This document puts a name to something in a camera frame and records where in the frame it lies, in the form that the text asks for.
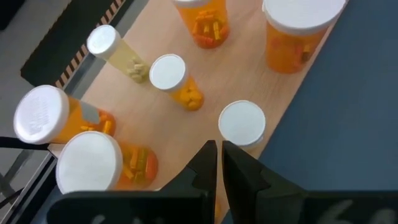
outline white cap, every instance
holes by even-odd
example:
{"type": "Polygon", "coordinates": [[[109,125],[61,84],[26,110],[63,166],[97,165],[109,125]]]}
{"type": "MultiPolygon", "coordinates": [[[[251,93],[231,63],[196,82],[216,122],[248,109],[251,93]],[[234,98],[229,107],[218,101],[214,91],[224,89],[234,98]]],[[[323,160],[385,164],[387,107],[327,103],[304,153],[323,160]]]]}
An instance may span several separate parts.
{"type": "Polygon", "coordinates": [[[149,80],[152,85],[163,91],[180,89],[187,78],[185,62],[175,54],[160,56],[152,64],[149,71],[149,80]]]}
{"type": "Polygon", "coordinates": [[[55,176],[61,193],[112,190],[123,169],[118,143],[107,134],[86,131],[63,148],[55,176]]]}
{"type": "Polygon", "coordinates": [[[14,131],[26,143],[45,144],[58,136],[69,115],[68,96],[60,89],[41,85],[19,102],[14,114],[14,131]]]}
{"type": "Polygon", "coordinates": [[[346,0],[263,0],[262,10],[277,30],[311,35],[330,26],[346,0]]]}
{"type": "Polygon", "coordinates": [[[173,0],[178,7],[201,7],[208,4],[210,0],[173,0]]]}
{"type": "Polygon", "coordinates": [[[119,32],[110,25],[95,28],[87,38],[87,49],[94,56],[108,59],[121,41],[119,32]]]}
{"type": "Polygon", "coordinates": [[[223,138],[233,144],[252,146],[264,137],[266,117],[255,103],[238,100],[222,110],[218,118],[218,129],[223,138]]]}

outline yellow pill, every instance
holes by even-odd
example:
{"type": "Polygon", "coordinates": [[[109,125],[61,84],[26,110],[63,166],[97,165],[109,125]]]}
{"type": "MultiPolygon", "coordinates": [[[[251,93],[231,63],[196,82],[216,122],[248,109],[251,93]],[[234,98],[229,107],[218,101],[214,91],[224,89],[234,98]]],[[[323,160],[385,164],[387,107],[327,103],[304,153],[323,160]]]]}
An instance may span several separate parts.
{"type": "Polygon", "coordinates": [[[134,74],[134,75],[131,75],[131,78],[134,80],[134,81],[136,81],[136,82],[142,82],[142,76],[140,76],[140,75],[138,75],[138,74],[134,74]]]}
{"type": "Polygon", "coordinates": [[[198,26],[199,26],[199,25],[198,25],[198,22],[195,22],[195,25],[193,25],[193,29],[192,29],[192,34],[193,34],[193,35],[198,34],[198,29],[199,29],[198,26]]]}
{"type": "Polygon", "coordinates": [[[205,28],[203,29],[203,32],[205,34],[207,34],[207,33],[209,33],[209,31],[210,31],[210,26],[209,25],[205,25],[205,28]]]}
{"type": "Polygon", "coordinates": [[[207,16],[205,16],[205,19],[207,19],[207,20],[213,20],[214,19],[214,15],[207,15],[207,16]]]}
{"type": "Polygon", "coordinates": [[[131,172],[131,170],[126,165],[123,165],[123,172],[127,176],[128,179],[134,178],[134,174],[131,172]]]}
{"type": "Polygon", "coordinates": [[[205,16],[197,16],[196,19],[195,19],[195,21],[196,21],[196,22],[201,22],[201,21],[203,21],[204,19],[205,19],[205,16]]]}
{"type": "Polygon", "coordinates": [[[199,108],[200,108],[200,103],[199,103],[199,102],[191,101],[191,102],[189,102],[189,104],[188,104],[188,109],[189,109],[189,110],[197,110],[197,109],[199,109],[199,108]]]}
{"type": "Polygon", "coordinates": [[[112,122],[105,121],[103,132],[109,134],[111,132],[112,122]]]}
{"type": "Polygon", "coordinates": [[[129,74],[130,76],[131,75],[137,75],[138,72],[134,68],[130,68],[130,69],[127,69],[127,74],[129,74]]]}
{"type": "Polygon", "coordinates": [[[142,184],[145,181],[144,172],[136,172],[136,178],[134,178],[135,183],[142,184]]]}
{"type": "Polygon", "coordinates": [[[138,148],[133,148],[133,149],[132,149],[132,152],[131,152],[131,160],[130,160],[130,168],[131,168],[132,170],[137,169],[138,153],[139,153],[138,148]]]}
{"type": "Polygon", "coordinates": [[[143,64],[135,64],[134,65],[135,70],[142,70],[142,69],[144,69],[144,67],[145,67],[145,65],[143,65],[143,64]]]}
{"type": "Polygon", "coordinates": [[[190,99],[194,101],[200,101],[202,100],[202,95],[198,91],[192,91],[190,92],[190,99]]]}

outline pill bottle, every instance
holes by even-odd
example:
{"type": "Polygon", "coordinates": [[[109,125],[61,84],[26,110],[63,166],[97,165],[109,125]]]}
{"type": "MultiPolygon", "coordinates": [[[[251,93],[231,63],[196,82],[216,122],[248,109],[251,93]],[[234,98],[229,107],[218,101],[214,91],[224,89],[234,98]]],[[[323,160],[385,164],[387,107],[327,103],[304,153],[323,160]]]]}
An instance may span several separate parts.
{"type": "Polygon", "coordinates": [[[63,148],[55,176],[61,193],[140,190],[156,177],[157,158],[148,147],[117,142],[97,131],[73,137],[63,148]]]}
{"type": "Polygon", "coordinates": [[[195,43],[204,49],[220,46],[229,35],[226,0],[173,0],[195,43]]]}
{"type": "Polygon", "coordinates": [[[113,135],[115,128],[116,122],[110,113],[50,85],[28,92],[14,114],[17,137],[31,144],[65,144],[76,134],[91,130],[113,135]]]}
{"type": "Polygon", "coordinates": [[[222,110],[218,118],[218,129],[225,140],[248,151],[263,141],[266,116],[255,103],[238,100],[222,110]]]}
{"type": "Polygon", "coordinates": [[[175,54],[159,57],[149,72],[150,82],[158,89],[167,92],[186,110],[199,110],[204,102],[203,93],[188,74],[185,62],[175,54]]]}
{"type": "Polygon", "coordinates": [[[280,73],[301,71],[346,0],[263,0],[266,63],[280,73]]]}
{"type": "Polygon", "coordinates": [[[122,40],[114,27],[102,25],[95,28],[87,38],[87,49],[135,82],[142,83],[147,80],[149,66],[122,40]]]}

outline orange pill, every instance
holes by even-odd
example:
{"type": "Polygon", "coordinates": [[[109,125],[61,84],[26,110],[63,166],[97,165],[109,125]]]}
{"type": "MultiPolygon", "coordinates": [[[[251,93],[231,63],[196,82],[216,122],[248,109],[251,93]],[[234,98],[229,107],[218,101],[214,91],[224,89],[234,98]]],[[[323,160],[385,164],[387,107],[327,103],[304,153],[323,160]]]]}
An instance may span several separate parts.
{"type": "Polygon", "coordinates": [[[99,119],[100,119],[101,121],[106,121],[106,120],[107,120],[107,116],[106,116],[105,114],[102,114],[102,115],[99,117],[99,119]]]}
{"type": "Polygon", "coordinates": [[[226,38],[226,36],[228,35],[228,27],[223,26],[223,28],[220,30],[220,34],[223,38],[226,38]]]}
{"type": "Polygon", "coordinates": [[[145,169],[145,177],[152,181],[155,179],[157,174],[157,158],[156,155],[151,152],[147,158],[147,167],[145,169]]]}
{"type": "Polygon", "coordinates": [[[201,95],[201,93],[199,93],[198,91],[192,91],[190,92],[190,99],[193,101],[200,101],[203,97],[201,95]]]}
{"type": "Polygon", "coordinates": [[[191,101],[188,104],[188,110],[198,110],[201,107],[200,102],[191,101]]]}
{"type": "Polygon", "coordinates": [[[180,100],[182,103],[188,103],[191,100],[189,93],[182,91],[180,94],[180,100]]]}

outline wooden tabletop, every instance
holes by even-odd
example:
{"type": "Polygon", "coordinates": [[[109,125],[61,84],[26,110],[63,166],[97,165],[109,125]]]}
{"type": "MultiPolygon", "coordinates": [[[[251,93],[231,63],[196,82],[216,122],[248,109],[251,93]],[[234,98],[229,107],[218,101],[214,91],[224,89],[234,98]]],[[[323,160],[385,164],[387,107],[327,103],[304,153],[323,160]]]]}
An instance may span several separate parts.
{"type": "MultiPolygon", "coordinates": [[[[315,56],[304,71],[294,75],[269,70],[264,58],[266,18],[261,11],[262,0],[227,2],[231,34],[214,50],[203,50],[193,43],[171,1],[150,0],[124,36],[148,63],[163,54],[181,56],[205,94],[205,104],[199,111],[183,110],[149,82],[137,84],[109,64],[83,97],[115,115],[116,139],[150,146],[157,154],[159,173],[149,189],[158,189],[175,177],[207,140],[217,140],[221,152],[218,115],[232,101],[253,101],[266,114],[266,140],[251,153],[259,157],[313,63],[315,56]]],[[[217,193],[224,217],[229,206],[221,153],[218,161],[217,193]]]]}

